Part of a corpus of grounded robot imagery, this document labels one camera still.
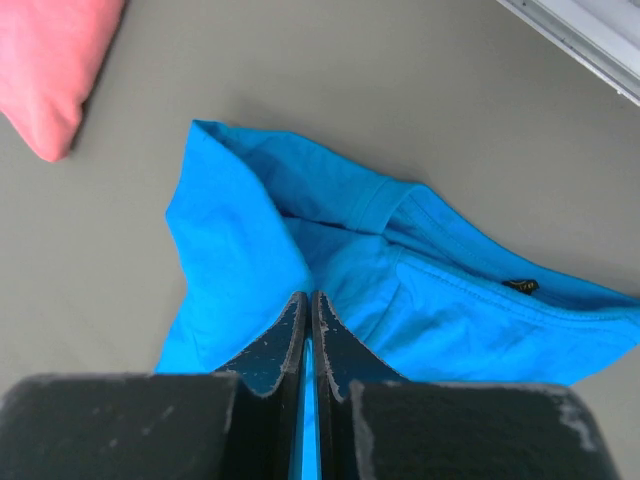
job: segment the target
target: garment label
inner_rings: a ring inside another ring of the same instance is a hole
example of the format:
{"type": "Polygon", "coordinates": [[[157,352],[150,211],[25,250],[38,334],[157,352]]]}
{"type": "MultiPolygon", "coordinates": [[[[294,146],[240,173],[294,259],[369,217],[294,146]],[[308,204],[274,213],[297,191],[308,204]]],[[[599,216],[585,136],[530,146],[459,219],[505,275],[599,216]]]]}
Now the garment label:
{"type": "Polygon", "coordinates": [[[529,280],[507,280],[506,282],[502,282],[503,285],[513,288],[519,292],[522,292],[526,295],[531,295],[534,291],[540,288],[538,282],[533,279],[529,280]]]}

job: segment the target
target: blue cloth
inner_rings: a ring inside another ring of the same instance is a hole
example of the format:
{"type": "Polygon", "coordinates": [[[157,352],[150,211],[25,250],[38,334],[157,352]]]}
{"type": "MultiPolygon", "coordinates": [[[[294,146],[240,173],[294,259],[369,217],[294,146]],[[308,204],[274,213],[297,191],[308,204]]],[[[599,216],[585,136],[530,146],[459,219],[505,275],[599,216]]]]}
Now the blue cloth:
{"type": "MultiPolygon", "coordinates": [[[[292,133],[194,121],[167,221],[188,291],[158,372],[214,370],[296,290],[327,292],[358,338],[420,381],[568,385],[640,338],[639,300],[537,266],[428,187],[292,133]],[[540,288],[501,284],[513,279],[540,288]]],[[[305,479],[317,471],[306,400],[305,479]]]]}

